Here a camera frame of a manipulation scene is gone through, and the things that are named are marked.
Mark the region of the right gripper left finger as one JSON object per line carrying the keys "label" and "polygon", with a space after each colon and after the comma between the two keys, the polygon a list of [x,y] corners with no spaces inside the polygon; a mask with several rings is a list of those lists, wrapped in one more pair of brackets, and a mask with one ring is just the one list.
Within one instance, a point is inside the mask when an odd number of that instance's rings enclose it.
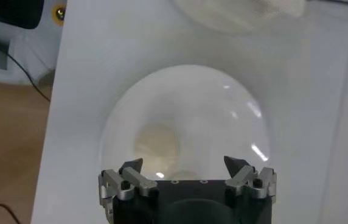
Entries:
{"label": "right gripper left finger", "polygon": [[143,159],[126,161],[118,171],[102,170],[99,174],[99,200],[117,197],[128,201],[134,198],[137,191],[142,197],[156,198],[159,195],[158,182],[141,175]]}

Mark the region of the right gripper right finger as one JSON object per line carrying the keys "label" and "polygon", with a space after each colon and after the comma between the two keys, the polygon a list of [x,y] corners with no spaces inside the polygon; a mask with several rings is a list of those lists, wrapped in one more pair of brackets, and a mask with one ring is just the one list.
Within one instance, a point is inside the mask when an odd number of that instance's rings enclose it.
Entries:
{"label": "right gripper right finger", "polygon": [[255,200],[276,200],[277,173],[274,169],[264,167],[258,172],[244,159],[224,156],[223,160],[230,175],[224,183],[236,197],[247,195]]}

